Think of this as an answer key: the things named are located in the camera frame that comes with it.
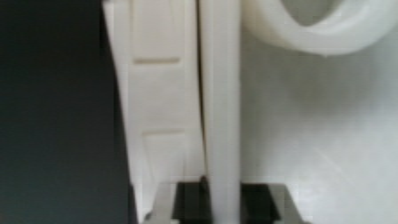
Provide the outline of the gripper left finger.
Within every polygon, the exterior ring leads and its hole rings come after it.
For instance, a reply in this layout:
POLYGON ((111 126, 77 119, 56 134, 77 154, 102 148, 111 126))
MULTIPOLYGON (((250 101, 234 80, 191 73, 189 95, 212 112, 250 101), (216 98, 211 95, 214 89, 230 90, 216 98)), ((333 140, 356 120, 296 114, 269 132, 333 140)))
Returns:
POLYGON ((159 185, 143 224, 211 224, 207 179, 159 185))

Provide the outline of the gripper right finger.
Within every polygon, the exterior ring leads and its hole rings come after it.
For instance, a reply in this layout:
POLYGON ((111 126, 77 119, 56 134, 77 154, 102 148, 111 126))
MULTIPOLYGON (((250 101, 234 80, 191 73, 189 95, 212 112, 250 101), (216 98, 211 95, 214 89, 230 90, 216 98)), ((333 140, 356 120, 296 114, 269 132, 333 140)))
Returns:
POLYGON ((241 224, 308 224, 283 184, 241 184, 241 224))

